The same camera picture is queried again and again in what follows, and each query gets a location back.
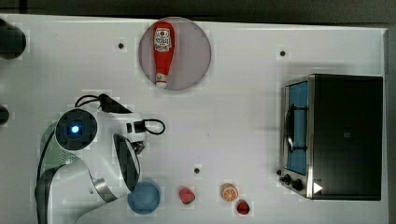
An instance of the metal oven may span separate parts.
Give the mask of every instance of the metal oven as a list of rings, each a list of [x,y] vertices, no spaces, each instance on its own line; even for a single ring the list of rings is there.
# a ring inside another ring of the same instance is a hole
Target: metal oven
[[[311,75],[283,97],[282,185],[314,200],[380,200],[383,78]]]

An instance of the red ketchup bottle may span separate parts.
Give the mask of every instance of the red ketchup bottle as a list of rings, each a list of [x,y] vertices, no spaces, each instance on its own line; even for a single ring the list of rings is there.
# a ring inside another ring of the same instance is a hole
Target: red ketchup bottle
[[[175,51],[175,30],[169,22],[159,21],[154,26],[154,60],[157,74],[155,84],[166,87],[169,69]]]

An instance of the round plate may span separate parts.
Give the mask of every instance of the round plate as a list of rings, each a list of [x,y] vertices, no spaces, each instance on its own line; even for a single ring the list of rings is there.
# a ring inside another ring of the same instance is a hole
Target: round plate
[[[205,32],[195,22],[180,17],[162,19],[175,29],[175,52],[167,79],[166,89],[178,91],[201,80],[210,65],[211,49]],[[153,30],[151,25],[139,45],[139,62],[143,72],[155,84]]]

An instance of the red object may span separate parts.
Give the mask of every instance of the red object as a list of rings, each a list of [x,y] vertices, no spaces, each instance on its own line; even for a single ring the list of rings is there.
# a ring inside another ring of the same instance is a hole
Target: red object
[[[154,61],[156,64],[155,82],[165,88],[169,69],[175,51],[175,30],[171,23],[158,21],[154,26]]]
[[[178,196],[180,197],[181,202],[184,204],[192,203],[195,200],[194,193],[186,187],[181,187],[181,189],[178,191]]]
[[[248,212],[250,211],[250,207],[248,206],[247,202],[241,201],[236,206],[236,211],[238,211],[238,213],[241,215],[247,215]]]

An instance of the blue bowl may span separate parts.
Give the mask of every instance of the blue bowl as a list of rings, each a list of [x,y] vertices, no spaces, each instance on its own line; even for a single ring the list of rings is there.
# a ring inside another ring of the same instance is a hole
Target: blue bowl
[[[137,214],[145,215],[157,209],[161,194],[158,187],[150,182],[137,183],[134,192],[128,194],[128,204]]]

